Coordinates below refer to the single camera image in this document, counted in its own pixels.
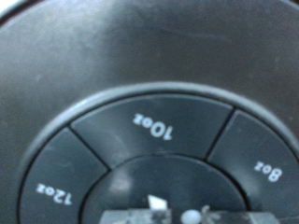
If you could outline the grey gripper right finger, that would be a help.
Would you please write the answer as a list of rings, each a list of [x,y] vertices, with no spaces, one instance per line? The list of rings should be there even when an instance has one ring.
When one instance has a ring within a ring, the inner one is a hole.
[[[271,213],[212,211],[203,214],[202,224],[280,224],[280,221]]]

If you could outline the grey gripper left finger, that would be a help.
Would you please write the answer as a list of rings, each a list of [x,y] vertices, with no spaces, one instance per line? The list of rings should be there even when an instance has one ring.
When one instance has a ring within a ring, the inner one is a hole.
[[[172,224],[172,210],[106,210],[99,224]]]

